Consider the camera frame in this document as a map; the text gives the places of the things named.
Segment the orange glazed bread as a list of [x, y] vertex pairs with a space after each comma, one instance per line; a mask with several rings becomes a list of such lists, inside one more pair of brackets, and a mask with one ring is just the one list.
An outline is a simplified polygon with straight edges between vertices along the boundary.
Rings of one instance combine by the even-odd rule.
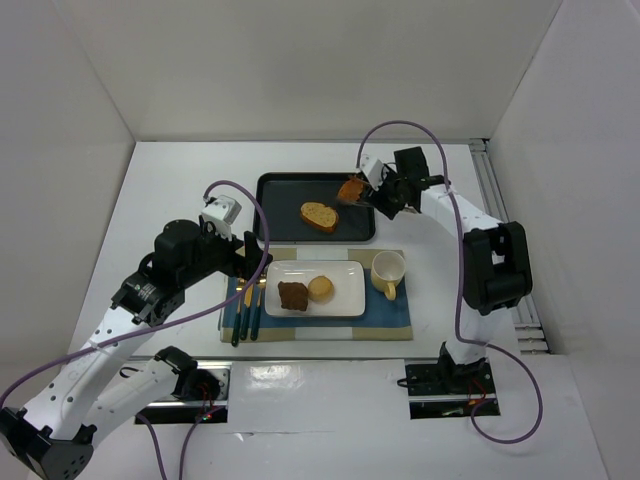
[[360, 201], [367, 183], [356, 176], [350, 176], [349, 179], [340, 187], [337, 200], [344, 204], [356, 204]]

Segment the brown chocolate croissant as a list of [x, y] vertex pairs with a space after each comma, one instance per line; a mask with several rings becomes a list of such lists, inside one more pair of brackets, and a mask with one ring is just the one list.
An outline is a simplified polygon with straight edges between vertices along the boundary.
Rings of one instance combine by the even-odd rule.
[[278, 293], [282, 309], [301, 312], [307, 310], [309, 294], [304, 283], [281, 281], [278, 283]]

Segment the round muffin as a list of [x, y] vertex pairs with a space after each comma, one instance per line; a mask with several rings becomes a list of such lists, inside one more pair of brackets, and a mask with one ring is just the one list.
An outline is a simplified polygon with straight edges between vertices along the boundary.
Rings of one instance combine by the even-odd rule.
[[308, 298], [315, 303], [327, 303], [334, 296], [334, 285], [326, 276], [317, 276], [307, 285]]

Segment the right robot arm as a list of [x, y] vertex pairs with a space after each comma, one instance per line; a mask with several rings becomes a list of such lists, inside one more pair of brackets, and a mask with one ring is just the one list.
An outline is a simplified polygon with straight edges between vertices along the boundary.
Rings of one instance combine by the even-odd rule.
[[360, 161], [369, 183], [365, 199], [389, 219], [407, 208], [421, 213], [457, 241], [454, 334], [437, 361], [442, 384], [454, 392], [480, 375], [503, 317], [532, 290], [526, 233], [521, 224], [502, 222], [463, 198], [445, 173], [432, 175], [421, 148], [394, 157], [392, 167], [370, 156]]

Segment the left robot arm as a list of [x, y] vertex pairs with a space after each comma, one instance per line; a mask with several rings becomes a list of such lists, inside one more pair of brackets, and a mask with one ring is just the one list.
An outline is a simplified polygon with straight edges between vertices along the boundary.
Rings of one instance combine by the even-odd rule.
[[9, 453], [42, 479], [75, 479], [98, 444], [147, 404], [214, 390], [213, 376], [173, 346], [108, 385], [144, 342], [172, 326], [188, 288], [217, 272], [253, 284], [271, 260], [250, 231], [238, 239], [205, 219], [166, 224], [83, 348], [55, 361], [59, 374], [24, 406], [2, 406], [1, 441]]

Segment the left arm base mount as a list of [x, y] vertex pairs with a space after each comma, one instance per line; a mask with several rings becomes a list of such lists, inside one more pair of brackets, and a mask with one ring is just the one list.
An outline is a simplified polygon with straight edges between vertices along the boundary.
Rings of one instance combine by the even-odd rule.
[[156, 400], [139, 412], [153, 425], [224, 424], [228, 421], [229, 363], [202, 361], [177, 396]]

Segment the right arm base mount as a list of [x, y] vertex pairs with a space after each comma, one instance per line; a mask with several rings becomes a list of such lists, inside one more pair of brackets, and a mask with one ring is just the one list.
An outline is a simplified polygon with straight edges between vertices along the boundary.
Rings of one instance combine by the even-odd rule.
[[412, 420], [469, 417], [476, 406], [477, 416], [501, 414], [488, 364], [470, 376], [446, 380], [434, 363], [409, 363], [396, 384], [408, 395]]

